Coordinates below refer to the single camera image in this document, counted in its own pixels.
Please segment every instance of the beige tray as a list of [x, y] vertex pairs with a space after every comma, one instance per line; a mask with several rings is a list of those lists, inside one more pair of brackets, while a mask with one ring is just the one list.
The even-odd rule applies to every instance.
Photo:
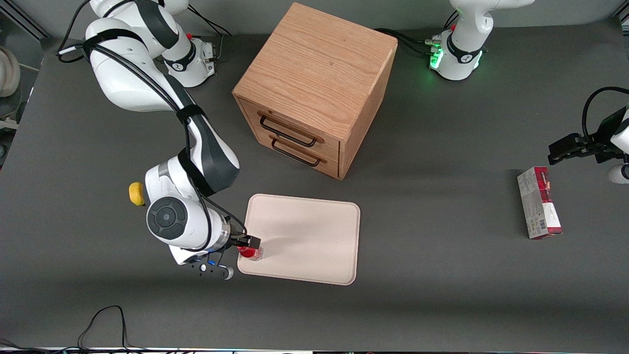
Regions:
[[360, 209], [331, 200], [256, 194], [245, 225], [262, 258], [238, 256], [244, 274], [350, 285], [356, 278]]

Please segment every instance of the drawer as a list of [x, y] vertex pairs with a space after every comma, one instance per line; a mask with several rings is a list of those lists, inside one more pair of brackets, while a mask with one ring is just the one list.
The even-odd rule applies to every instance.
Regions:
[[279, 118], [277, 114], [269, 113], [269, 110], [265, 110], [251, 102], [240, 100], [240, 103], [245, 110], [247, 120], [249, 120], [259, 139], [262, 138], [260, 132], [263, 132], [264, 135], [271, 134], [281, 137], [284, 141], [290, 141], [305, 151], [312, 151], [318, 156], [338, 161], [338, 140], [324, 134], [307, 132], [306, 129], [287, 123], [285, 119]]
[[282, 155], [338, 179], [338, 162], [336, 160], [315, 156], [301, 146], [273, 134], [260, 135], [259, 141], [269, 149], [273, 149]]

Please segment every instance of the green light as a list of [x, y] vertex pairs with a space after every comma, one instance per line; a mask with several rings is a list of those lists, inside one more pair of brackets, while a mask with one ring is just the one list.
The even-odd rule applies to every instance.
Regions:
[[480, 53], [478, 53], [478, 59], [476, 59], [476, 64], [474, 64], [475, 69], [478, 67], [478, 63], [481, 62], [481, 57], [482, 57], [482, 50]]
[[439, 63], [441, 63], [442, 57], [443, 57], [443, 49], [439, 48], [439, 50], [437, 50], [437, 52], [432, 55], [432, 58], [430, 59], [430, 66], [433, 69], [438, 68]]

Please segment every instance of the wall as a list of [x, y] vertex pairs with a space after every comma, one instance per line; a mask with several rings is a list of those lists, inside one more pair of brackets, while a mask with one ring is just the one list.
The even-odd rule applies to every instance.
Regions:
[[[35, 21], [62, 37], [81, 0], [15, 0]], [[609, 16], [623, 0], [537, 0], [530, 6], [494, 12], [496, 26], [576, 25]], [[191, 0], [199, 12], [234, 33], [270, 33], [292, 0]], [[368, 27], [410, 29], [443, 26], [452, 12], [447, 0], [300, 0]], [[72, 37], [82, 38], [95, 20], [86, 6], [77, 19]], [[177, 16], [182, 27], [207, 35], [208, 27], [189, 12]]]

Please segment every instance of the box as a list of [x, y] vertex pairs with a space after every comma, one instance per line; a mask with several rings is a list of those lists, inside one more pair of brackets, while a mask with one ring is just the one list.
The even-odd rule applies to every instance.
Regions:
[[263, 146], [342, 180], [373, 121], [398, 40], [294, 3], [232, 91]]
[[550, 198], [548, 167], [533, 167], [518, 176], [528, 238], [545, 239], [562, 233], [555, 205]]

